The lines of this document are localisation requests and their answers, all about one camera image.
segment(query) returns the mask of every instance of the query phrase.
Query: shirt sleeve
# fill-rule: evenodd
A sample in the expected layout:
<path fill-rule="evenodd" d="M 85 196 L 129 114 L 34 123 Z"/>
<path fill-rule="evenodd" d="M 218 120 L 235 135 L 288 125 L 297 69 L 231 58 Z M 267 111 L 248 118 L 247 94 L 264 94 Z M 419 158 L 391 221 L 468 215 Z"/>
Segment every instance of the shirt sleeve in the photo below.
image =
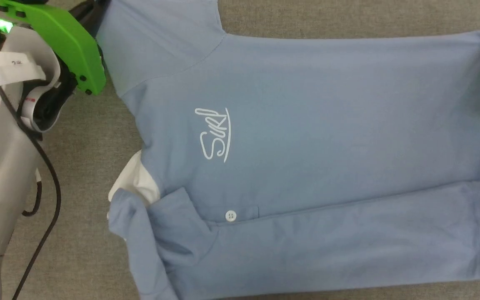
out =
<path fill-rule="evenodd" d="M 207 57 L 225 35 L 217 7 L 217 0 L 112 0 L 97 41 L 118 95 Z"/>
<path fill-rule="evenodd" d="M 158 256 L 156 241 L 141 199 L 119 189 L 109 210 L 109 229 L 127 244 L 129 269 L 143 300 L 178 300 Z"/>

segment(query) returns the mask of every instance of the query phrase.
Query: gray carpet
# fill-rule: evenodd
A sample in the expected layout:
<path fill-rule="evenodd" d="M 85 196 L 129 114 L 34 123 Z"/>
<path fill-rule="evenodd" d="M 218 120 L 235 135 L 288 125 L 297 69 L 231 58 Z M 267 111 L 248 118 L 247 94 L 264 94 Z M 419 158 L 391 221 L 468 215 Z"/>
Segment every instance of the gray carpet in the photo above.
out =
<path fill-rule="evenodd" d="M 51 4 L 70 8 L 77 2 Z M 271 38 L 377 38 L 480 29 L 478 0 L 221 0 L 220 12 L 228 32 Z M 109 233 L 105 218 L 109 188 L 140 148 L 131 115 L 109 83 L 99 96 L 76 93 L 46 138 L 61 181 L 63 208 L 21 299 L 137 299 L 124 242 Z M 4 263 L 4 299 L 11 298 L 55 207 L 48 173 L 44 167 L 41 171 L 44 201 L 37 216 L 17 224 Z M 29 200 L 32 205 L 33 189 Z M 248 299 L 475 300 L 480 299 L 480 281 Z"/>

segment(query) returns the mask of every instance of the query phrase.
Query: white button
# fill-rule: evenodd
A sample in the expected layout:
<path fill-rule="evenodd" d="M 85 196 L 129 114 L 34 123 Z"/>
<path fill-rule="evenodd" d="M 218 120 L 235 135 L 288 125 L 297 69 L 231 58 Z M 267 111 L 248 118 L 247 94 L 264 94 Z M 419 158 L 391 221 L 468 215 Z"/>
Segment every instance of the white button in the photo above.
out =
<path fill-rule="evenodd" d="M 234 222 L 236 220 L 236 212 L 234 210 L 229 210 L 225 213 L 225 220 L 227 222 Z"/>

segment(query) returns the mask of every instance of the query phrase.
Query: light blue polo shirt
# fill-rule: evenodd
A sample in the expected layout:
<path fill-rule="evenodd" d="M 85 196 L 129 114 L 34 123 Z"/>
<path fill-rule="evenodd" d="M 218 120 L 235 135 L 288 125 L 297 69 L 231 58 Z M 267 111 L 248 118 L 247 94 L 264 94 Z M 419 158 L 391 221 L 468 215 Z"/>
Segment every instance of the light blue polo shirt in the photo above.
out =
<path fill-rule="evenodd" d="M 160 194 L 109 212 L 142 299 L 480 279 L 480 32 L 252 38 L 217 0 L 113 0 L 98 40 Z"/>

